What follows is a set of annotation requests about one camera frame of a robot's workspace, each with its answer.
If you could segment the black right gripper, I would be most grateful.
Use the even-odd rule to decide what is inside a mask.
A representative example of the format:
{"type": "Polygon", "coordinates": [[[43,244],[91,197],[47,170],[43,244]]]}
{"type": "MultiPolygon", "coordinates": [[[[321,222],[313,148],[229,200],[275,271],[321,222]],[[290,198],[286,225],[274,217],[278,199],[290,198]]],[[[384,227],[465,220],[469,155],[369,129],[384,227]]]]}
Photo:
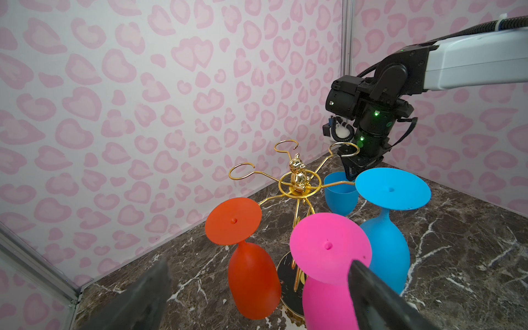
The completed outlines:
{"type": "Polygon", "coordinates": [[[351,143],[342,144],[338,148],[338,155],[342,161],[345,175],[349,181],[373,167],[377,166],[383,159],[384,154],[392,149],[389,144],[389,133],[395,121],[382,123],[381,127],[374,129],[374,132],[359,126],[351,143]]]}

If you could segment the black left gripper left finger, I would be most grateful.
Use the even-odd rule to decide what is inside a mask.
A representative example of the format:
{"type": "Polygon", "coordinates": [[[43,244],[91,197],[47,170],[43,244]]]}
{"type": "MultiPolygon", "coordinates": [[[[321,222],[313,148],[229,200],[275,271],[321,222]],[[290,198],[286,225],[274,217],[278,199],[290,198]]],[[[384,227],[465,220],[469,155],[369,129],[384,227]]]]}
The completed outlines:
{"type": "Polygon", "coordinates": [[[164,258],[89,319],[83,328],[159,329],[170,287],[171,273],[164,258]]]}

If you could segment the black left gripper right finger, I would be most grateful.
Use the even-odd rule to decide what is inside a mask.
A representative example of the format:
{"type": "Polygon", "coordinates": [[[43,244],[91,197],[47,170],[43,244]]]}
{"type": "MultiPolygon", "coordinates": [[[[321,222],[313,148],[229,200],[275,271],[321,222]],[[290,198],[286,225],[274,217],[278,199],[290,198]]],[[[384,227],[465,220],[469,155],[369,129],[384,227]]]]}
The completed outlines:
{"type": "Polygon", "coordinates": [[[357,324],[362,330],[437,330],[437,326],[358,260],[351,263],[348,286],[357,324]]]}

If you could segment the blue wine glass front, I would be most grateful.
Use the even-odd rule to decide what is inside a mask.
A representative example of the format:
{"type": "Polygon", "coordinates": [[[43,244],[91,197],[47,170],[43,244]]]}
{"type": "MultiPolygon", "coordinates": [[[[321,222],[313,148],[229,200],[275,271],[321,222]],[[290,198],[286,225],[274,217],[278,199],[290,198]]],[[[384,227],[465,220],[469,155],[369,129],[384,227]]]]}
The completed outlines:
{"type": "Polygon", "coordinates": [[[371,244],[370,270],[393,291],[404,291],[411,253],[402,231],[391,221],[390,211],[410,211],[425,206],[431,199],[429,186],[420,177],[400,169],[375,168],[356,178],[359,194],[381,207],[376,218],[360,225],[371,244]]]}

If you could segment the blue wine glass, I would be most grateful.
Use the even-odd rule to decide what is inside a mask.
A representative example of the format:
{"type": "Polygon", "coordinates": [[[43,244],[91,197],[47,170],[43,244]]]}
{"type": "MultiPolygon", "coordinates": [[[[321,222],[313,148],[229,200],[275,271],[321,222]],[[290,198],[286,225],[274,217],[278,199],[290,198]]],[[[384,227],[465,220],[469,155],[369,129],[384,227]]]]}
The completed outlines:
{"type": "Polygon", "coordinates": [[[329,174],[324,179],[325,200],[331,212],[347,216],[356,208],[359,192],[354,181],[346,178],[345,172],[329,174]]]}
{"type": "Polygon", "coordinates": [[[390,211],[410,211],[425,206],[431,199],[429,186],[420,177],[400,169],[375,168],[356,178],[359,194],[381,207],[376,218],[360,225],[371,244],[370,270],[393,291],[404,291],[411,253],[402,231],[391,221],[390,211]]]}

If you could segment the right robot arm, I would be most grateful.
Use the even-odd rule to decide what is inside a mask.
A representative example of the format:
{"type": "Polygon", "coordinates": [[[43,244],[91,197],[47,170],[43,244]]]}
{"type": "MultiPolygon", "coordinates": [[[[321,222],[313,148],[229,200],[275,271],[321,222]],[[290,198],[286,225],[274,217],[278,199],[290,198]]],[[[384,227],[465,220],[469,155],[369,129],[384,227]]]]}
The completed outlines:
{"type": "Polygon", "coordinates": [[[527,28],[494,27],[489,32],[453,36],[399,49],[379,62],[374,75],[342,76],[331,84],[325,108],[333,115],[325,136],[339,145],[349,181],[383,159],[393,145],[397,122],[417,126],[413,106],[403,96],[458,87],[527,82],[527,28]]]}

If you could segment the magenta wine glass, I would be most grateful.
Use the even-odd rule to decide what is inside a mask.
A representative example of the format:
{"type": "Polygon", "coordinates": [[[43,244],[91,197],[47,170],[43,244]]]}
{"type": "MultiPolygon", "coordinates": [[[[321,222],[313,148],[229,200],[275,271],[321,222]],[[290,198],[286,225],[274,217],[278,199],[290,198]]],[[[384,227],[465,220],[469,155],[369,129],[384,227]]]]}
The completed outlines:
{"type": "Polygon", "coordinates": [[[348,287],[353,261],[370,266],[371,244],[352,220],[334,213],[310,215],[290,237],[296,264],[307,275],[302,307],[308,329],[358,329],[348,287]]]}

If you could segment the red wine glass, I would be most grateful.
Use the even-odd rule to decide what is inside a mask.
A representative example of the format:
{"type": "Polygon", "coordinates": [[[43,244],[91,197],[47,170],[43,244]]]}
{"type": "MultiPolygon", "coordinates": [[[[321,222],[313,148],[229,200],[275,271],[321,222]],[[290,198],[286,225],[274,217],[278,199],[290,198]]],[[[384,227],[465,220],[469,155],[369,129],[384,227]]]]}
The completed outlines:
{"type": "Polygon", "coordinates": [[[245,197],[218,205],[205,225],[207,238],[220,246],[236,246],[228,266],[228,284],[236,308],[246,318],[270,316],[281,301],[281,284],[271,256],[248,239],[262,219],[259,204],[245,197]]]}

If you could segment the aluminium corner post right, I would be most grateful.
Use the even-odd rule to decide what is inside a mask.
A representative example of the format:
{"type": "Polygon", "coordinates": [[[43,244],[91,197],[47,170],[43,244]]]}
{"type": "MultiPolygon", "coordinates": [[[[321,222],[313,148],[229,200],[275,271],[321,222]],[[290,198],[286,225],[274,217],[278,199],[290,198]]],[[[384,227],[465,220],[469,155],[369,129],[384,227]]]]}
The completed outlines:
{"type": "Polygon", "coordinates": [[[354,0],[342,0],[341,75],[352,75],[354,0]]]}

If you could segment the aluminium corner post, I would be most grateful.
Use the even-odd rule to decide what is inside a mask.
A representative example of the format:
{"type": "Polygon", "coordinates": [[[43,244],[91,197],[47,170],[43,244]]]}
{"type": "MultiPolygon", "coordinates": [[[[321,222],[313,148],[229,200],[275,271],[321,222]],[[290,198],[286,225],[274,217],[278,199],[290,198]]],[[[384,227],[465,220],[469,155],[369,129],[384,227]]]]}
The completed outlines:
{"type": "Polygon", "coordinates": [[[70,305],[78,303],[81,289],[4,224],[1,224],[1,251],[32,280],[44,285],[70,305]]]}
{"type": "Polygon", "coordinates": [[[341,75],[352,75],[354,0],[342,0],[341,75]]]}

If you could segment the aluminium corner post left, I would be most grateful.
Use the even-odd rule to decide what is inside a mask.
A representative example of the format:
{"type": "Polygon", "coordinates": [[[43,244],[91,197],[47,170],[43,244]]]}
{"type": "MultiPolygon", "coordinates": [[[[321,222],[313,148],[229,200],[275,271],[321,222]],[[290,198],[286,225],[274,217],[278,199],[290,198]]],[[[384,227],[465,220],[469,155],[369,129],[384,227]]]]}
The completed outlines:
{"type": "Polygon", "coordinates": [[[4,224],[1,224],[1,251],[32,280],[44,285],[70,305],[78,303],[81,289],[4,224]]]}

